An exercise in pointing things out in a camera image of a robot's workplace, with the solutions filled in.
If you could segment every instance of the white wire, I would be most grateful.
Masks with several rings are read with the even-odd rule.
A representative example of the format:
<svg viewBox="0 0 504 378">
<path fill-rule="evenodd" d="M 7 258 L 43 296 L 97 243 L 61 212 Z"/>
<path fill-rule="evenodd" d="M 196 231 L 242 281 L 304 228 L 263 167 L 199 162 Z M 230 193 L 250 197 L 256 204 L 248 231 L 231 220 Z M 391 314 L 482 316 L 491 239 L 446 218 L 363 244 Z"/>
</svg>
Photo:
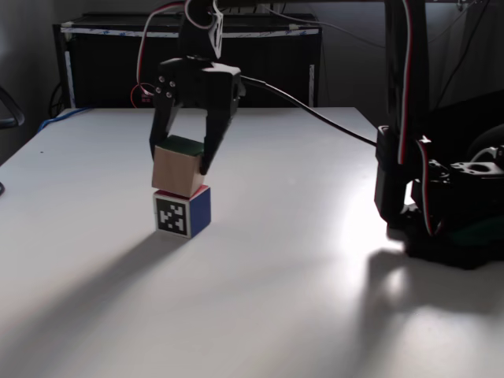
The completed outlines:
<svg viewBox="0 0 504 378">
<path fill-rule="evenodd" d="M 443 31 L 441 31 L 441 32 L 440 32 L 440 33 L 439 33 L 436 37 L 434 37 L 433 39 L 430 39 L 428 42 L 429 42 L 429 43 L 433 43 L 433 42 L 434 42 L 434 41 L 436 41 L 438 38 L 440 38 L 441 36 L 445 35 L 445 33 L 446 33 L 446 32 L 448 32 L 448 31 L 451 29 L 451 27 L 452 27 L 452 26 L 454 26 L 454 25 L 455 25 L 455 23 L 456 23 L 458 20 L 460 20 L 460 18 L 461 18 L 462 16 L 464 16 L 465 12 L 467 12 L 467 11 L 469 10 L 469 8 L 470 8 L 470 7 L 472 7 L 474 4 L 476 4 L 476 2 L 477 2 L 477 1 L 478 1 L 478 0 L 474 0 L 473 2 L 471 2 L 470 4 L 468 4 L 468 5 L 464 8 L 464 10 L 462 10 L 462 11 L 461 11 L 461 13 L 458 15 L 458 17 L 457 17 L 455 20 L 453 20 L 453 21 L 451 22 L 451 24 L 449 24 L 449 25 L 448 25 L 448 26 L 447 26 L 447 27 L 446 27 Z"/>
<path fill-rule="evenodd" d="M 191 22 L 196 28 L 203 29 L 203 30 L 209 30 L 213 26 L 213 22 L 210 23 L 210 25 L 200 25 L 196 21 L 194 21 L 191 18 L 191 15 L 189 14 L 189 4 L 191 4 L 191 0 L 186 0 L 186 4 L 184 6 L 184 12 L 186 13 L 186 17 Z"/>
<path fill-rule="evenodd" d="M 445 35 L 454 25 L 455 23 L 461 19 L 462 16 L 464 16 L 464 14 L 469 10 L 470 7 L 472 7 L 474 4 L 476 4 L 478 2 L 478 0 L 474 0 L 473 2 L 471 2 L 470 4 L 468 4 L 464 10 L 462 10 L 462 12 L 458 15 L 458 17 L 453 20 L 451 22 L 451 24 L 449 24 L 443 31 L 441 31 L 436 37 L 430 39 L 428 42 L 429 43 L 433 43 L 435 42 L 437 39 L 441 38 L 443 35 Z M 271 10 L 270 8 L 268 8 L 267 6 L 265 5 L 261 5 L 265 10 L 267 10 L 268 12 L 270 13 L 273 13 L 273 14 L 276 14 L 278 17 L 282 17 L 282 18 L 286 18 L 288 20 L 292 20 L 292 21 L 297 21 L 297 22 L 302 22 L 302 23 L 305 23 L 305 24 L 318 24 L 318 25 L 323 25 L 323 26 L 329 26 L 330 28 L 334 28 L 336 30 L 339 30 L 340 32 L 343 32 L 345 34 L 348 34 L 348 35 L 351 35 L 352 37 L 358 39 L 359 41 L 362 41 L 364 43 L 367 43 L 368 45 L 371 45 L 371 46 L 374 46 L 374 47 L 379 47 L 380 49 L 384 49 L 385 46 L 384 45 L 380 45 L 379 43 L 375 43 L 373 41 L 369 41 L 365 38 L 362 38 L 362 37 L 359 37 L 358 35 L 355 35 L 354 33 L 352 33 L 351 31 L 348 31 L 346 29 L 343 29 L 341 28 L 340 26 L 337 26 L 337 25 L 334 25 L 334 24 L 329 24 L 328 22 L 322 22 L 322 21 L 308 21 L 308 20 L 303 20 L 301 18 L 294 18 L 294 17 L 289 17 L 289 16 L 286 16 L 285 14 L 282 14 L 282 13 L 278 13 L 278 12 L 275 12 L 274 10 Z"/>
<path fill-rule="evenodd" d="M 425 151 L 424 146 L 417 141 L 418 148 L 420 148 L 420 152 L 422 154 L 422 166 L 423 166 L 423 173 L 422 173 L 422 202 L 424 205 L 424 221 L 425 221 L 425 227 L 427 228 L 427 232 L 429 236 L 433 236 L 434 232 L 432 231 L 432 226 L 431 226 L 431 218 L 428 213 L 428 193 L 427 193 L 427 185 L 428 185 L 428 159 L 427 159 L 427 152 Z"/>
<path fill-rule="evenodd" d="M 142 62 L 142 55 L 143 55 L 143 46 L 145 44 L 145 40 L 147 37 L 147 29 L 149 28 L 149 24 L 154 18 L 154 16 L 166 12 L 168 9 L 174 7 L 174 6 L 180 6 L 180 4 L 173 3 L 173 4 L 168 4 L 166 6 L 163 6 L 159 9 L 156 9 L 153 11 L 150 15 L 149 18 L 147 18 L 147 22 L 145 23 L 145 27 L 143 28 L 143 33 L 142 33 L 142 41 L 140 42 L 140 48 L 139 48 L 139 57 L 136 61 L 136 83 L 140 86 L 140 89 L 145 93 L 147 96 L 154 96 L 153 93 L 150 93 L 148 90 L 146 90 L 144 87 L 142 87 L 142 84 L 140 82 L 140 69 L 141 69 L 141 62 Z"/>
<path fill-rule="evenodd" d="M 385 48 L 384 45 L 380 45 L 379 43 L 374 43 L 372 41 L 368 41 L 367 39 L 359 37 L 358 35 L 355 35 L 351 31 L 347 31 L 346 29 L 343 29 L 343 28 L 341 28 L 339 26 L 336 26 L 334 24 L 329 24 L 328 22 L 322 22 L 322 21 L 311 21 L 311 20 L 303 20 L 301 18 L 289 17 L 289 16 L 286 16 L 286 15 L 284 15 L 282 13 L 275 12 L 274 10 L 272 10 L 272 9 L 268 8 L 267 6 L 265 6 L 264 4 L 261 4 L 261 6 L 264 9 L 266 9 L 268 12 L 273 13 L 273 14 L 277 15 L 278 17 L 282 17 L 282 18 L 285 18 L 287 20 L 302 22 L 303 24 L 316 24 L 316 25 L 329 26 L 330 28 L 334 28 L 336 30 L 339 30 L 340 32 L 343 32 L 345 34 L 351 35 L 355 39 L 358 39 L 361 42 L 367 43 L 368 45 L 371 45 L 371 46 L 374 46 L 374 47 L 379 47 L 380 49 L 384 49 Z"/>
<path fill-rule="evenodd" d="M 406 43 L 406 57 L 404 61 L 404 75 L 402 77 L 402 107 L 401 107 L 401 135 L 399 136 L 399 149 L 398 149 L 398 163 L 401 165 L 403 161 L 404 153 L 402 152 L 405 148 L 404 142 L 406 139 L 406 110 L 408 103 L 406 99 L 408 98 L 409 92 L 409 76 L 410 76 L 410 62 L 411 62 L 411 14 L 410 7 L 408 5 L 408 0 L 402 0 L 404 4 L 404 10 L 406 11 L 406 26 L 408 29 L 407 33 L 407 43 Z"/>
</svg>

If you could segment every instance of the blue cable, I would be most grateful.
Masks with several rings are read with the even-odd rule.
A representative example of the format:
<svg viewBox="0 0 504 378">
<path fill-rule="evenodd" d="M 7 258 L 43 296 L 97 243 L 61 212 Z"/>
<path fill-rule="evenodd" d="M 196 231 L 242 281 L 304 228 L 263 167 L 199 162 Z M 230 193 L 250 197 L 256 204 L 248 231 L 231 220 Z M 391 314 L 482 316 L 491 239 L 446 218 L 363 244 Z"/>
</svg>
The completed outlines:
<svg viewBox="0 0 504 378">
<path fill-rule="evenodd" d="M 66 120 L 67 118 L 73 116 L 74 114 L 77 114 L 77 113 L 83 112 L 84 110 L 89 110 L 89 109 L 92 109 L 92 108 L 87 107 L 87 108 L 73 110 L 70 113 L 66 113 L 64 116 L 56 117 L 56 118 L 53 118 L 52 120 L 45 120 L 44 122 L 42 122 L 40 124 L 39 130 L 37 130 L 37 134 L 39 134 L 48 124 L 52 124 L 53 122 L 58 122 L 60 120 Z"/>
</svg>

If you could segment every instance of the wooden block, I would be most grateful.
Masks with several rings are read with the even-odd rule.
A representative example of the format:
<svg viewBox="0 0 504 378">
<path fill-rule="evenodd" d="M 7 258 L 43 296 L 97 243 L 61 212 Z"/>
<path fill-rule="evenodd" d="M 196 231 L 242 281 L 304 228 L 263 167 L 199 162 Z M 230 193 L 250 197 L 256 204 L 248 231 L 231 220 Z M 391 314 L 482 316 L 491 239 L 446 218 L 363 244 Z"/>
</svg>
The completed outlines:
<svg viewBox="0 0 504 378">
<path fill-rule="evenodd" d="M 212 220 L 210 188 L 202 185 L 190 198 L 166 191 L 154 193 L 156 229 L 192 239 Z"/>
<path fill-rule="evenodd" d="M 203 143 L 171 135 L 154 151 L 152 186 L 190 198 L 205 179 L 199 173 Z"/>
</svg>

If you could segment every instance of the white table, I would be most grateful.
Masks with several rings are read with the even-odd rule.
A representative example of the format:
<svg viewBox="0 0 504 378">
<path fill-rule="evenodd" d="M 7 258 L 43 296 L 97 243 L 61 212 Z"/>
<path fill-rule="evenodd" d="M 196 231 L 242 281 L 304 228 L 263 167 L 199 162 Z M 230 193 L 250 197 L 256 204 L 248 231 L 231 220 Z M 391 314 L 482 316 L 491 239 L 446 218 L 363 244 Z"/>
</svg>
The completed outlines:
<svg viewBox="0 0 504 378">
<path fill-rule="evenodd" d="M 0 168 L 1 378 L 502 377 L 504 268 L 405 258 L 373 148 L 240 110 L 206 181 L 213 223 L 184 242 L 154 232 L 151 118 L 82 113 Z M 173 131 L 201 140 L 202 113 Z"/>
</svg>

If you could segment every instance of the red wire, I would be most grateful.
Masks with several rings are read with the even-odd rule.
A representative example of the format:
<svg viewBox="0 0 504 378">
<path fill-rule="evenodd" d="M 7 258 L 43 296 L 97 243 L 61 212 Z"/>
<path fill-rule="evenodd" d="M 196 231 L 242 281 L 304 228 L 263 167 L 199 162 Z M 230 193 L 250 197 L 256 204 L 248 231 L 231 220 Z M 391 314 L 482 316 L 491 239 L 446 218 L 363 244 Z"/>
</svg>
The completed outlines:
<svg viewBox="0 0 504 378">
<path fill-rule="evenodd" d="M 155 9 L 152 13 L 154 12 L 157 12 L 159 10 L 167 10 L 167 9 L 170 9 L 174 6 L 183 6 L 183 3 L 184 2 L 171 2 L 169 4 L 166 4 L 164 6 L 160 6 L 159 8 Z M 146 44 L 146 41 L 147 41 L 147 30 L 145 30 L 145 36 L 143 37 L 143 45 L 142 45 L 142 49 L 140 51 L 140 62 L 139 62 L 139 67 L 138 67 L 138 70 L 139 70 L 139 77 L 141 75 L 141 72 L 142 72 L 142 63 L 143 63 L 143 51 L 145 49 L 145 44 Z M 147 91 L 144 87 L 142 87 L 142 84 L 141 83 L 137 83 L 139 85 L 139 87 L 142 89 L 142 92 L 147 95 L 147 96 L 153 96 L 154 94 L 150 93 L 149 91 Z"/>
<path fill-rule="evenodd" d="M 142 83 L 142 85 L 150 85 L 152 88 L 154 88 L 154 85 L 149 84 L 149 83 Z M 129 95 L 129 99 L 130 99 L 130 101 L 132 102 L 132 105 L 133 105 L 133 107 L 134 107 L 135 109 L 138 109 L 138 106 L 137 106 L 137 105 L 135 105 L 135 102 L 133 101 L 133 94 L 135 93 L 135 89 L 136 89 L 136 88 L 138 88 L 138 87 L 140 87 L 140 84 L 136 84 L 136 85 L 133 87 L 131 94 Z"/>
<path fill-rule="evenodd" d="M 422 163 L 424 167 L 424 172 L 422 176 L 422 200 L 424 202 L 424 220 L 425 220 L 425 227 L 427 228 L 427 232 L 430 236 L 434 235 L 434 232 L 432 231 L 432 225 L 431 225 L 431 216 L 428 211 L 428 155 L 427 155 L 427 150 L 425 149 L 424 145 L 421 142 L 417 142 L 418 146 L 420 147 L 421 154 L 422 154 Z"/>
<path fill-rule="evenodd" d="M 409 0 L 405 0 L 406 2 L 406 17 L 410 18 L 411 9 Z M 413 45 L 413 26 L 411 25 L 411 19 L 409 19 L 409 29 L 408 29 L 408 44 L 409 51 L 408 56 L 406 56 L 406 82 L 404 83 L 403 90 L 405 91 L 405 98 L 402 111 L 404 112 L 404 125 L 402 126 L 401 138 L 401 153 L 399 158 L 399 164 L 404 163 L 404 158 L 406 155 L 406 134 L 408 131 L 408 105 L 410 103 L 410 70 L 411 70 L 411 46 Z"/>
</svg>

